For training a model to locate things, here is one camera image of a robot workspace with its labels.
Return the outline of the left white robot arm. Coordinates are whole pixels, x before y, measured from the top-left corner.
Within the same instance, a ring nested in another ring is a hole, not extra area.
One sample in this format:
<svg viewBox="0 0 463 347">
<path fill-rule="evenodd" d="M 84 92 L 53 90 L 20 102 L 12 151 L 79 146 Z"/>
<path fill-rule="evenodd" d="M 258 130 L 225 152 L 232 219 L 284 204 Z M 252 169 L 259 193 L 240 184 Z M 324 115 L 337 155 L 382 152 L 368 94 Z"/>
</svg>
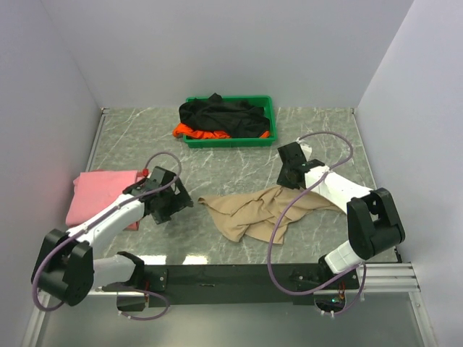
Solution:
<svg viewBox="0 0 463 347">
<path fill-rule="evenodd" d="M 179 174 L 156 166 L 89 220 L 68 231 L 54 229 L 46 234 L 31 276 L 34 302 L 39 302 L 38 291 L 72 307 L 97 287 L 119 283 L 130 291 L 144 289 L 143 260 L 126 251 L 102 258 L 102 249 L 148 215 L 162 224 L 192 206 Z"/>
</svg>

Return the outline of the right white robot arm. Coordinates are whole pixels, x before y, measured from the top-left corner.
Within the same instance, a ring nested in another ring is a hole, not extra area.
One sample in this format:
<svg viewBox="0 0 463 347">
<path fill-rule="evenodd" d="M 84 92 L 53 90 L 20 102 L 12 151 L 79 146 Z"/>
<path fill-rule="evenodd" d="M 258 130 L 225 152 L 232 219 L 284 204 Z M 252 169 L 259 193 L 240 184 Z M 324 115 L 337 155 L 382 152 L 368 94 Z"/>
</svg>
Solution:
<svg viewBox="0 0 463 347">
<path fill-rule="evenodd" d="M 361 186 L 317 159 L 308 160 L 298 142 L 281 146 L 278 152 L 282 162 L 278 185 L 310 189 L 347 216 L 348 239 L 318 261 L 317 279 L 323 287 L 336 287 L 345 270 L 405 240 L 390 191 Z"/>
</svg>

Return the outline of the beige t shirt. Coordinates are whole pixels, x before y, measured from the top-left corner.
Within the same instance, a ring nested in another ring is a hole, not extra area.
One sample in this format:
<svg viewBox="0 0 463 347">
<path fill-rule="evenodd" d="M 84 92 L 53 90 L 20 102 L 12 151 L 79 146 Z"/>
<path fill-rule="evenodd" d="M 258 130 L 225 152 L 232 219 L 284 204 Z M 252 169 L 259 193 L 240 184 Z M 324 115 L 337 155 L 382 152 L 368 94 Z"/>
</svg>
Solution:
<svg viewBox="0 0 463 347">
<path fill-rule="evenodd" d="M 299 194 L 296 189 L 273 186 L 253 193 L 208 195 L 198 199 L 210 213 L 217 229 L 230 241 L 243 236 L 269 242 L 274 226 L 284 208 Z M 316 210 L 340 209 L 324 197 L 309 192 L 289 208 L 277 228 L 274 244 L 284 243 L 288 225 Z"/>
</svg>

